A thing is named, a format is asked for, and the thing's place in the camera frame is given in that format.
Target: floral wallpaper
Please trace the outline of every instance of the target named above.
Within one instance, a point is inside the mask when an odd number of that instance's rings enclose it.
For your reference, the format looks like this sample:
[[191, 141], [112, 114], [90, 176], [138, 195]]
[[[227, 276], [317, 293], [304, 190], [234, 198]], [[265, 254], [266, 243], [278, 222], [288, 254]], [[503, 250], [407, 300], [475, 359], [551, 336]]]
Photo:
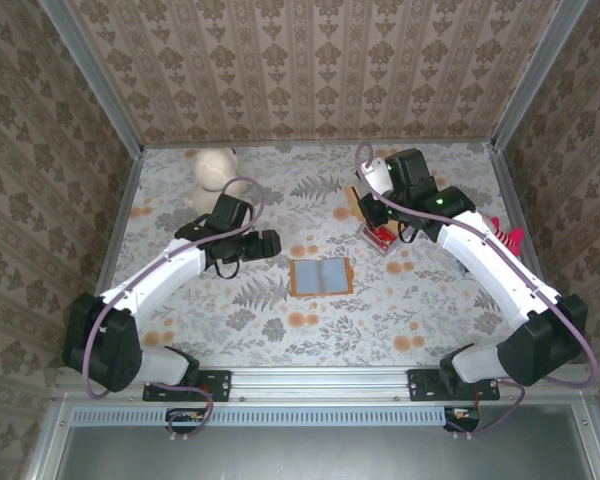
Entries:
[[0, 1], [0, 479], [26, 465], [66, 307], [93, 290], [130, 159], [36, 1]]
[[506, 156], [545, 275], [587, 301], [600, 360], [600, 0], [587, 5]]
[[[408, 148], [386, 145], [378, 155]], [[486, 144], [421, 144], [438, 185], [457, 185], [506, 223]], [[459, 346], [509, 332], [498, 307], [457, 260], [427, 238], [387, 258], [356, 235], [344, 187], [355, 145], [236, 147], [241, 174], [266, 190], [257, 229], [274, 228], [282, 253], [243, 263], [223, 280], [213, 268], [187, 282], [142, 326], [145, 346], [174, 345], [205, 366], [432, 364]], [[135, 273], [197, 217], [184, 199], [195, 150], [148, 150], [115, 282]], [[245, 198], [256, 202], [252, 190]], [[354, 293], [289, 294], [290, 260], [348, 257]]]
[[147, 145], [490, 137], [559, 0], [70, 0]]

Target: patterned wallpaper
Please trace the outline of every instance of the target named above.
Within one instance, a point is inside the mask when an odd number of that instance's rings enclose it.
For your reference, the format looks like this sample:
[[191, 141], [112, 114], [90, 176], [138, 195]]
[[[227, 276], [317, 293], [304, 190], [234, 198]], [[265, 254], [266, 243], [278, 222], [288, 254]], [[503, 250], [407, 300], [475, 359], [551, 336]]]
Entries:
[[600, 359], [600, 0], [589, 2], [506, 155], [545, 274], [586, 299]]
[[147, 144], [489, 137], [559, 0], [69, 0]]
[[38, 3], [1, 0], [1, 480], [35, 445], [65, 308], [96, 283], [129, 167]]

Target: purple cable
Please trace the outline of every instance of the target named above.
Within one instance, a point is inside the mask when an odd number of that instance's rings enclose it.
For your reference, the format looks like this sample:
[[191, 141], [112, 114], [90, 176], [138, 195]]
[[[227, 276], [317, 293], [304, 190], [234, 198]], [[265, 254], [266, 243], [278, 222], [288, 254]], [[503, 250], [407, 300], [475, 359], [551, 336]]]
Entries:
[[[213, 413], [213, 398], [211, 397], [209, 392], [205, 392], [204, 390], [202, 390], [200, 388], [196, 388], [196, 387], [179, 387], [176, 385], [167, 385], [166, 383], [155, 383], [154, 385], [158, 388], [162, 388], [163, 390], [170, 390], [172, 392], [198, 393], [198, 394], [202, 395], [205, 398], [205, 400], [207, 401], [208, 407], [207, 407], [205, 416], [202, 418], [202, 420], [200, 421], [198, 426], [196, 428], [194, 428], [193, 431], [187, 433], [187, 435], [195, 435], [196, 433], [199, 433], [200, 430], [202, 430], [204, 428], [204, 426], [209, 422], [209, 419], [211, 419], [211, 414]], [[176, 418], [183, 416], [183, 415], [186, 415], [186, 413], [185, 412], [174, 412], [173, 415], [171, 415], [171, 417], [169, 417], [169, 422], [167, 423], [167, 430], [169, 431], [169, 433], [176, 435], [176, 432], [173, 431], [173, 422]]]
[[89, 397], [93, 398], [94, 400], [99, 400], [101, 398], [106, 397], [109, 394], [109, 390], [105, 390], [102, 393], [95, 393], [93, 391], [93, 389], [91, 388], [91, 382], [89, 381], [89, 364], [91, 361], [91, 351], [93, 350], [93, 344], [96, 340], [96, 336], [98, 334], [98, 330], [100, 329], [100, 325], [102, 325], [102, 322], [104, 322], [104, 319], [107, 317], [107, 314], [116, 305], [116, 303], [118, 303], [120, 300], [122, 300], [126, 294], [130, 293], [136, 286], [138, 286], [138, 284], [140, 282], [142, 282], [145, 278], [147, 278], [156, 269], [158, 269], [164, 263], [170, 262], [173, 258], [177, 257], [181, 253], [191, 250], [193, 248], [196, 248], [198, 245], [202, 245], [204, 243], [209, 243], [209, 242], [213, 242], [215, 240], [221, 240], [223, 238], [229, 238], [234, 235], [239, 235], [242, 232], [249, 230], [256, 223], [256, 221], [258, 221], [258, 219], [262, 215], [262, 212], [264, 211], [265, 195], [264, 195], [264, 189], [262, 188], [262, 185], [260, 185], [257, 181], [255, 181], [253, 178], [249, 178], [249, 177], [232, 178], [227, 183], [225, 183], [224, 187], [222, 188], [222, 193], [224, 193], [226, 191], [226, 189], [229, 185], [231, 185], [234, 182], [241, 181], [241, 180], [250, 182], [252, 185], [254, 185], [257, 188], [258, 194], [260, 196], [260, 205], [258, 206], [258, 211], [253, 216], [253, 218], [251, 220], [249, 220], [248, 223], [246, 223], [242, 227], [236, 228], [235, 230], [232, 230], [230, 232], [219, 233], [217, 235], [212, 235], [210, 237], [203, 238], [202, 240], [197, 240], [195, 242], [188, 243], [179, 248], [176, 248], [173, 252], [170, 252], [168, 256], [159, 258], [154, 263], [149, 265], [149, 267], [147, 267], [147, 269], [144, 272], [142, 272], [132, 282], [130, 282], [129, 285], [127, 285], [127, 287], [124, 290], [122, 290], [118, 295], [116, 295], [102, 309], [102, 311], [96, 318], [96, 321], [93, 323], [93, 327], [91, 328], [91, 331], [89, 332], [89, 337], [87, 338], [87, 344], [84, 349], [84, 357], [82, 359], [82, 385], [84, 387], [85, 392], [87, 393], [87, 395]]
[[[366, 162], [361, 159], [362, 150], [365, 147], [369, 150], [369, 158]], [[484, 234], [470, 225], [459, 222], [458, 220], [454, 220], [453, 218], [443, 217], [441, 215], [434, 215], [431, 213], [421, 212], [419, 210], [413, 210], [411, 208], [403, 207], [402, 205], [398, 205], [397, 203], [392, 202], [391, 200], [383, 197], [380, 192], [376, 192], [367, 180], [367, 178], [364, 176], [364, 173], [362, 171], [362, 164], [366, 163], [366, 166], [369, 166], [372, 161], [373, 147], [371, 146], [371, 144], [368, 142], [364, 142], [358, 145], [358, 148], [356, 149], [356, 169], [358, 171], [358, 175], [360, 176], [360, 179], [364, 182], [366, 187], [369, 189], [369, 192], [371, 192], [375, 197], [377, 197], [378, 200], [380, 200], [382, 203], [393, 208], [394, 210], [406, 213], [408, 215], [414, 215], [416, 217], [434, 220], [436, 222], [441, 222], [447, 225], [455, 225], [457, 227], [463, 228], [464, 230], [467, 230], [468, 232], [473, 233], [482, 240]], [[529, 288], [529, 290], [531, 290], [532, 292], [535, 292], [534, 295], [536, 295], [547, 306], [547, 308], [549, 308], [551, 312], [556, 317], [558, 317], [558, 319], [564, 324], [564, 326], [569, 330], [569, 332], [571, 332], [571, 334], [575, 337], [575, 339], [582, 347], [582, 350], [584, 350], [585, 354], [589, 359], [589, 363], [591, 364], [591, 372], [589, 378], [584, 382], [567, 382], [565, 380], [560, 380], [548, 376], [545, 377], [545, 379], [549, 382], [555, 383], [556, 385], [561, 385], [563, 387], [569, 388], [587, 388], [595, 385], [595, 383], [598, 381], [600, 367], [598, 366], [598, 361], [596, 360], [596, 356], [593, 353], [593, 350], [589, 346], [589, 343], [587, 343], [584, 336], [578, 331], [576, 327], [573, 326], [573, 324], [567, 319], [567, 317], [564, 316], [564, 314], [558, 309], [558, 307], [551, 303], [551, 300], [549, 300], [546, 297], [546, 295], [544, 295], [540, 291], [537, 291], [536, 285], [529, 278], [527, 278], [524, 272], [522, 272], [522, 270], [520, 270], [518, 266], [514, 262], [512, 262], [503, 251], [500, 250], [500, 248], [498, 248], [498, 245], [494, 243], [494, 241], [491, 238], [486, 238], [485, 240], [486, 241], [484, 243], [489, 245], [489, 247], [494, 252], [496, 252], [496, 254], [507, 264], [507, 266], [511, 268], [511, 270], [513, 270], [513, 272], [520, 278], [520, 280], [523, 281], [525, 286]]]
[[509, 410], [507, 410], [504, 415], [502, 415], [498, 420], [496, 420], [495, 422], [493, 422], [491, 425], [489, 425], [488, 427], [484, 427], [481, 428], [480, 430], [476, 430], [475, 432], [467, 432], [465, 431], [464, 428], [462, 428], [460, 425], [447, 421], [447, 425], [451, 425], [453, 428], [455, 428], [456, 430], [458, 430], [458, 433], [464, 433], [466, 436], [474, 436], [474, 435], [482, 435], [483, 433], [488, 433], [491, 430], [493, 430], [494, 428], [496, 428], [498, 425], [500, 425], [502, 422], [504, 422], [507, 417], [509, 415], [511, 415], [514, 410], [516, 408], [518, 408], [520, 406], [520, 404], [522, 403], [522, 400], [524, 400], [524, 397], [526, 395], [526, 391], [524, 389], [524, 387], [522, 385], [518, 385], [515, 382], [508, 382], [506, 380], [500, 380], [500, 383], [503, 385], [507, 385], [508, 387], [515, 387], [518, 390], [520, 390], [520, 396], [516, 399], [515, 402], [513, 402], [513, 405], [511, 405], [511, 408], [509, 408]]

